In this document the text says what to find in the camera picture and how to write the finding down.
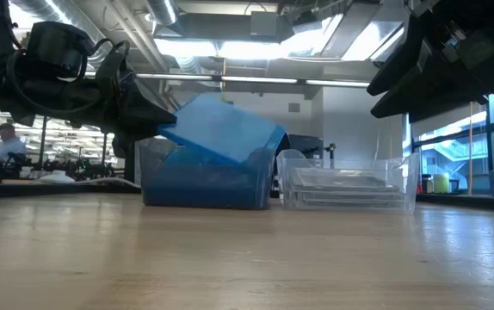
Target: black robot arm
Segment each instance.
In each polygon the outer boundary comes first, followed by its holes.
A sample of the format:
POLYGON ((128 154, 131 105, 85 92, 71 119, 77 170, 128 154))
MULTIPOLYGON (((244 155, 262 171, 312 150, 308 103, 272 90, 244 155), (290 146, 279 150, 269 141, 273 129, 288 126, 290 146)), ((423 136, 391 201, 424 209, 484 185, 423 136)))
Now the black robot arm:
POLYGON ((176 117, 140 93, 127 66, 129 43, 109 39, 93 44, 81 29, 58 22, 35 23, 27 49, 13 35, 8 0, 0 0, 0 109, 33 125, 46 115, 99 127, 121 143, 157 134, 176 117), (85 78, 87 60, 102 44, 113 48, 96 72, 85 78))

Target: wooden table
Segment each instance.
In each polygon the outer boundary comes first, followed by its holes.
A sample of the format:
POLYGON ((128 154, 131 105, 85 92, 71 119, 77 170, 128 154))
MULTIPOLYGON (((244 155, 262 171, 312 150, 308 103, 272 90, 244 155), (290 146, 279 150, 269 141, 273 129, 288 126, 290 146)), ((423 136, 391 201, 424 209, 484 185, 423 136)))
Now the wooden table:
POLYGON ((494 213, 0 199, 0 309, 494 309, 494 213))

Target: desk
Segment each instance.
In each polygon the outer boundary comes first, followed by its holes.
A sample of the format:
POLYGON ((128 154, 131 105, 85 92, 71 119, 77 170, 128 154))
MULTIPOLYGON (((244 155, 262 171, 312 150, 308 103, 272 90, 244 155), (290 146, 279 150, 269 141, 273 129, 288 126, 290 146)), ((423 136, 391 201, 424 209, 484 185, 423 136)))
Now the desk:
POLYGON ((0 309, 494 309, 494 213, 0 199, 0 309))

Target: person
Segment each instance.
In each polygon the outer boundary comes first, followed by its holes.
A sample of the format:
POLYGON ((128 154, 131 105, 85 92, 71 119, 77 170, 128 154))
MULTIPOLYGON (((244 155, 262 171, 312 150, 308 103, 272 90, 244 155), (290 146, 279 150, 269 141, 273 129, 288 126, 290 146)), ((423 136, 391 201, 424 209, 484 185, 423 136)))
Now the person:
POLYGON ((9 158, 8 153, 27 155, 27 147, 15 136, 15 127, 12 124, 5 123, 0 125, 0 161, 6 162, 9 158))

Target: glass window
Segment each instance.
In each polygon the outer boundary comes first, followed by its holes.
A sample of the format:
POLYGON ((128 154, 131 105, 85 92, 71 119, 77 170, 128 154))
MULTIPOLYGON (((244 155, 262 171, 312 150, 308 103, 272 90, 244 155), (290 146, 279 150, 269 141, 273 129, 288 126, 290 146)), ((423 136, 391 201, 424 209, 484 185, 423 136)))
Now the glass window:
POLYGON ((486 125, 486 111, 478 112, 473 115, 471 118, 468 116, 460 121, 456 121, 455 123, 449 124, 445 127, 438 128, 432 132, 424 133, 419 137, 420 141, 430 140, 436 137, 441 137, 453 133, 460 133, 463 130, 469 129, 472 119, 472 128, 475 127, 483 127, 486 125))
MULTIPOLYGON (((467 190, 469 178, 469 137, 451 139, 421 146, 423 174, 449 174, 460 181, 460 189, 467 190)), ((485 134, 472 138, 473 192, 488 192, 488 142, 485 134)))

